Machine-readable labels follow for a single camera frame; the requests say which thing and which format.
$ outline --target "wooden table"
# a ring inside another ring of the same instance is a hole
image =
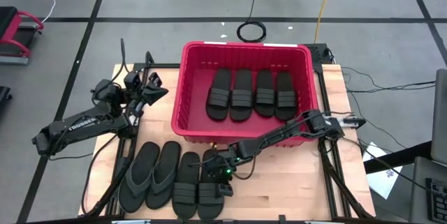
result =
[[[177,89],[178,69],[153,69],[163,80],[163,87],[169,93],[153,106],[147,106],[140,122],[140,132],[136,153],[143,143],[152,141],[160,147],[168,140],[175,140],[182,145],[182,151],[195,151],[200,156],[210,148],[207,144],[193,144],[184,140],[172,131],[170,120],[173,112],[175,92]],[[339,65],[324,65],[323,74],[332,111],[349,112],[348,96],[344,86]],[[117,80],[122,80],[122,73]],[[318,105],[323,110],[318,79],[315,78],[318,94]],[[344,129],[346,138],[357,140],[356,131]],[[102,135],[96,140],[95,152],[112,137]],[[323,166],[316,148],[317,141],[305,142],[299,147],[271,147],[265,149],[256,159],[256,169],[252,178],[246,181],[234,179],[231,185],[234,196],[225,197],[225,207],[217,219],[236,220],[278,220],[278,215],[285,215],[287,220],[330,220],[328,198],[323,177]],[[104,194],[109,186],[115,158],[118,139],[105,148],[96,159],[91,170],[85,207],[90,210]],[[373,216],[375,216],[371,194],[362,156],[359,147],[351,142],[338,142],[339,155],[344,172],[344,180],[357,201]],[[251,163],[238,167],[238,172],[244,176],[251,169]],[[333,184],[337,213],[342,216],[342,204],[339,191]],[[142,204],[126,218],[147,219],[177,219],[171,203],[158,210],[151,210]]]

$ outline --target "red basket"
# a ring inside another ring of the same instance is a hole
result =
[[[229,116],[224,121],[210,119],[205,105],[208,89],[218,68],[231,69],[232,81],[235,71],[248,68],[252,71],[254,82],[257,72],[262,69],[270,69],[274,77],[278,71],[288,71],[298,94],[298,114],[318,108],[312,57],[305,46],[190,42],[183,48],[171,121],[174,132],[184,136],[187,141],[230,144],[243,138],[258,137],[283,124],[276,117],[266,119],[256,112],[240,123],[232,121]],[[293,147],[304,141],[309,140],[294,137],[278,145]]]

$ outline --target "white paper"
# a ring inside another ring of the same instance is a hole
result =
[[[373,142],[369,144],[367,151],[377,158],[386,155],[386,152],[377,147]],[[368,161],[370,159],[373,158],[371,157],[371,155],[365,152],[363,154],[363,162]],[[402,166],[394,167],[394,169],[400,172],[402,170]],[[375,172],[373,174],[367,174],[369,187],[374,192],[382,196],[385,200],[388,199],[391,189],[393,189],[393,186],[396,183],[398,176],[399,175],[391,169],[382,172]]]

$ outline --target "black flip-flop strap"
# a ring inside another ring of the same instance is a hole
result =
[[[208,105],[216,105],[220,107],[227,107],[230,91],[218,88],[210,88],[208,94]]]
[[[175,179],[175,174],[176,174],[176,169],[175,167],[173,167],[173,169],[170,171],[170,173],[168,174],[168,176],[160,183],[156,183],[155,182],[155,175],[154,173],[156,172],[155,170],[160,169],[160,162],[158,162],[154,169],[152,169],[152,190],[154,191],[154,194],[158,194],[161,191],[167,189],[167,187],[169,187],[169,185],[171,185],[171,183],[174,181]]]
[[[216,183],[199,183],[198,185],[198,203],[202,205],[223,204],[224,197],[217,190]]]
[[[173,202],[195,204],[197,186],[188,183],[176,182],[174,184]]]
[[[151,168],[149,176],[141,184],[137,185],[132,179],[132,168],[137,163],[137,160],[138,159],[135,159],[135,161],[132,162],[131,166],[128,168],[126,173],[127,186],[129,186],[129,188],[131,189],[134,197],[137,197],[137,195],[144,192],[150,186],[152,182],[152,170],[153,170],[153,168]]]
[[[256,103],[264,105],[274,105],[274,90],[257,88]]]
[[[248,90],[234,89],[231,91],[231,106],[252,107],[252,92]]]
[[[294,91],[278,91],[277,107],[296,107],[296,95]]]

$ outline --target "black slide sandal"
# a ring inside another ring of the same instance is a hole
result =
[[[273,74],[270,70],[261,70],[256,77],[255,111],[263,117],[274,115]]]
[[[226,68],[217,70],[208,91],[206,111],[209,118],[221,121],[228,114],[230,98],[231,71]]]
[[[183,154],[180,161],[179,172],[174,184],[173,209],[182,220],[188,220],[194,216],[197,210],[197,184],[199,167],[191,167],[189,164],[199,163],[197,153],[189,151]]]
[[[203,161],[214,157],[214,150],[207,150],[203,154]],[[198,184],[197,213],[201,220],[214,220],[224,209],[224,197],[218,194],[219,179],[208,176],[202,168]]]
[[[230,118],[234,121],[245,121],[253,110],[253,92],[251,71],[247,69],[236,72],[235,86],[231,91]]]
[[[118,201],[126,213],[137,211],[145,201],[147,188],[152,183],[152,169],[159,158],[160,147],[146,142],[126,172],[118,191]]]
[[[279,120],[288,121],[296,114],[297,99],[290,73],[281,72],[277,75],[277,102],[275,115]]]
[[[152,170],[152,183],[146,196],[146,205],[150,209],[159,209],[171,199],[181,152],[180,144],[175,141],[163,145],[160,160]]]

